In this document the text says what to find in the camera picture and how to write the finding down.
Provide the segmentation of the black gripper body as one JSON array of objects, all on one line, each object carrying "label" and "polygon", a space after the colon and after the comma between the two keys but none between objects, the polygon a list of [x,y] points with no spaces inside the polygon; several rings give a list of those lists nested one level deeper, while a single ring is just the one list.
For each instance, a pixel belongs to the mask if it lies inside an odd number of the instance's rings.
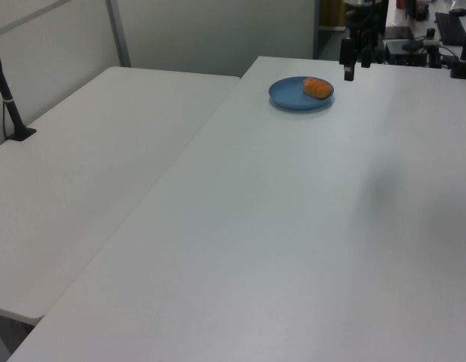
[{"label": "black gripper body", "polygon": [[345,2],[345,26],[357,51],[375,47],[385,34],[387,2]]}]

